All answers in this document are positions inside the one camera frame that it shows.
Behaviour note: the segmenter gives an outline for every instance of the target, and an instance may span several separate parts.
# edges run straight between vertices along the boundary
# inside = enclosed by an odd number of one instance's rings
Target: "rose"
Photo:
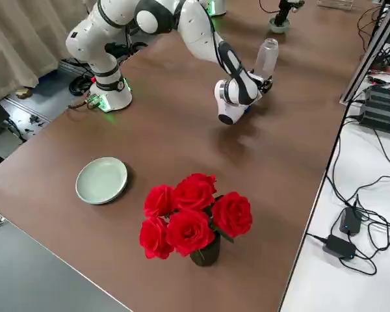
[[[222,196],[212,208],[213,222],[232,238],[251,228],[253,217],[247,198],[237,192]]]
[[[214,232],[208,226],[209,218],[201,211],[180,211],[170,217],[167,242],[183,257],[211,243]]]
[[[180,210],[202,210],[214,202],[215,176],[191,174],[174,190],[175,205]]]
[[[146,216],[164,216],[171,213],[173,188],[168,185],[153,187],[144,202],[144,214]]]
[[[166,241],[167,223],[162,218],[151,217],[143,221],[140,230],[140,245],[144,247],[146,257],[166,259],[174,250]]]

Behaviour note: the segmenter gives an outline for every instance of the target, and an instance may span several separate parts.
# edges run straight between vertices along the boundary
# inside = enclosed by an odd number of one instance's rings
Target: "flower vase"
[[[221,235],[218,232],[214,232],[215,238],[207,246],[201,250],[191,252],[189,257],[199,267],[209,267],[216,263],[218,256],[220,255]]]

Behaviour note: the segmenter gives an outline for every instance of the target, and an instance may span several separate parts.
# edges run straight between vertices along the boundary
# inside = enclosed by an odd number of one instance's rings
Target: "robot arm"
[[[202,2],[205,1],[144,0],[136,8],[136,21],[150,34],[168,33],[175,28],[196,58],[220,65],[231,79],[215,86],[218,118],[225,124],[234,124],[271,83],[246,71],[233,48],[215,31]],[[165,27],[162,20],[173,20],[174,24]]]
[[[217,63],[231,77],[217,82],[214,90],[218,117],[225,124],[237,122],[271,87],[271,81],[245,70],[232,47],[215,31],[198,0],[98,0],[89,17],[70,33],[66,44],[74,57],[89,63],[96,76],[91,93],[104,96],[110,109],[127,106],[131,93],[124,88],[116,59],[106,54],[104,45],[133,19],[133,14],[145,33],[177,30],[195,57]]]

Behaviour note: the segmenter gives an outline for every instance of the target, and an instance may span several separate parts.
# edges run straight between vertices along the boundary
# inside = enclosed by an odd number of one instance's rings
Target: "curtain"
[[[68,33],[86,17],[87,0],[0,0],[0,99],[69,57]]]

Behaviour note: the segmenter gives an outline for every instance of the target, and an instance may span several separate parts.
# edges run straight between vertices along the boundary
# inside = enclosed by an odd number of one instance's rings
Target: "black power adapter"
[[[351,242],[347,242],[344,239],[340,239],[335,235],[330,234],[326,239],[309,234],[313,238],[317,239],[320,242],[324,243],[324,247],[322,248],[326,253],[333,255],[342,260],[351,260],[356,256],[356,245]]]
[[[339,230],[347,235],[356,235],[361,228],[361,213],[355,207],[347,207],[341,217]]]

